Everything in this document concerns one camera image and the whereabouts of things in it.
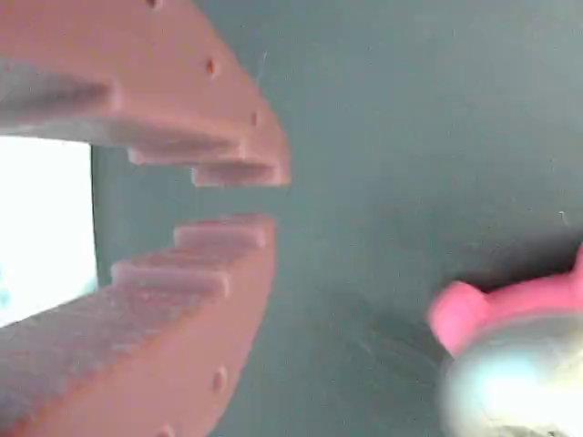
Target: pink plastic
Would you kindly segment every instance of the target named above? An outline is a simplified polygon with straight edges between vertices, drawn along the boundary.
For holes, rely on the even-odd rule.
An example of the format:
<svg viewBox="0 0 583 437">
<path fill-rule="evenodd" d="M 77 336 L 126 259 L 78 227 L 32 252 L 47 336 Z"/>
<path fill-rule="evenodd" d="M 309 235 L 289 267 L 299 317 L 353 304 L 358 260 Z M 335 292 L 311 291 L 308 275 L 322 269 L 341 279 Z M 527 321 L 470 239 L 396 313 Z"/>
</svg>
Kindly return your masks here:
<svg viewBox="0 0 583 437">
<path fill-rule="evenodd" d="M 227 408 L 271 291 L 260 214 L 180 226 L 113 284 L 0 330 L 0 436 L 202 437 Z"/>
<path fill-rule="evenodd" d="M 191 0 L 2 2 L 0 135 L 125 147 L 198 186 L 290 181 L 278 118 Z"/>
<path fill-rule="evenodd" d="M 583 311 L 583 246 L 569 273 L 520 282 L 485 294 L 464 282 L 450 284 L 429 310 L 429 325 L 453 355 L 479 332 L 531 315 Z"/>
</svg>

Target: gray-green wall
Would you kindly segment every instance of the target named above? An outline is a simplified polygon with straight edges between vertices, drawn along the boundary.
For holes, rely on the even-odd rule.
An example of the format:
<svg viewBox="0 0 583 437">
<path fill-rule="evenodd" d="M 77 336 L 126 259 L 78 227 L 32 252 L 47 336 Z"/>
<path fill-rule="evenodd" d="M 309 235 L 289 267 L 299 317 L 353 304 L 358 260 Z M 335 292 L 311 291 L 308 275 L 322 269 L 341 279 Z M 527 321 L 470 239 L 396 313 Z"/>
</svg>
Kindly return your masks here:
<svg viewBox="0 0 583 437">
<path fill-rule="evenodd" d="M 581 237 L 583 4 L 199 6 L 280 115 L 293 185 L 195 189 L 96 149 L 102 281 L 177 223 L 271 213 L 278 277 L 215 435 L 440 435 L 432 296 L 567 268 Z"/>
</svg>

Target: bright window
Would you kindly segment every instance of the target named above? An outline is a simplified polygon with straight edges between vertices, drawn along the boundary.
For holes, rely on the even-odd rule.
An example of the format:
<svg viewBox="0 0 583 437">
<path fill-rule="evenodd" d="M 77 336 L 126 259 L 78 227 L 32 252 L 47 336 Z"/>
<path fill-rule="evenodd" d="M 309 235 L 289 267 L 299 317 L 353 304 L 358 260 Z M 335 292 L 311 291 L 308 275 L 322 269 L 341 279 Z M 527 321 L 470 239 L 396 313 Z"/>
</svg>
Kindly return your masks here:
<svg viewBox="0 0 583 437">
<path fill-rule="evenodd" d="M 97 283 L 87 144 L 0 137 L 0 326 Z"/>
</svg>

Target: silver object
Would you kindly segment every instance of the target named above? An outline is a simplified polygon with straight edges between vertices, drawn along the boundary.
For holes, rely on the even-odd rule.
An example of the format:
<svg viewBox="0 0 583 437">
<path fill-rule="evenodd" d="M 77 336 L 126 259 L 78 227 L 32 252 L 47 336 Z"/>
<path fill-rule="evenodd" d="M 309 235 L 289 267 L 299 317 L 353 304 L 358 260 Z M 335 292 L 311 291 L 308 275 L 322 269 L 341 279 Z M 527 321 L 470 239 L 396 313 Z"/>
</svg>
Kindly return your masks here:
<svg viewBox="0 0 583 437">
<path fill-rule="evenodd" d="M 583 437 L 583 315 L 484 333 L 446 364 L 438 393 L 453 437 Z"/>
</svg>

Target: small hole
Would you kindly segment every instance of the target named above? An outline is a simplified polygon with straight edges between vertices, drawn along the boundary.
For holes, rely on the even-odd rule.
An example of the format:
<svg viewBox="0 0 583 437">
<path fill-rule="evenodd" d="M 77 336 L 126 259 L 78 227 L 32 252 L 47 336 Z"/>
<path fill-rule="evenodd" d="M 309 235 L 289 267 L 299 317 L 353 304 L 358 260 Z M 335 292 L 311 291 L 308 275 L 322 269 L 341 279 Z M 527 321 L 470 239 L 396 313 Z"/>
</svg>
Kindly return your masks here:
<svg viewBox="0 0 583 437">
<path fill-rule="evenodd" d="M 162 7 L 163 0 L 146 0 L 146 4 L 151 9 L 160 9 Z"/>
<path fill-rule="evenodd" d="M 259 125 L 259 114 L 257 112 L 251 114 L 251 125 L 252 126 Z"/>
<path fill-rule="evenodd" d="M 214 376 L 212 377 L 212 390 L 215 393 L 220 393 L 227 388 L 227 369 L 221 367 L 217 371 L 215 371 Z"/>
<path fill-rule="evenodd" d="M 156 432 L 155 437 L 176 437 L 176 433 L 171 426 L 164 426 L 160 431 Z"/>
<path fill-rule="evenodd" d="M 207 70 L 207 75 L 209 75 L 211 78 L 215 77 L 217 73 L 219 73 L 219 66 L 217 66 L 217 63 L 214 61 L 214 59 L 209 59 L 207 61 L 205 69 Z"/>
</svg>

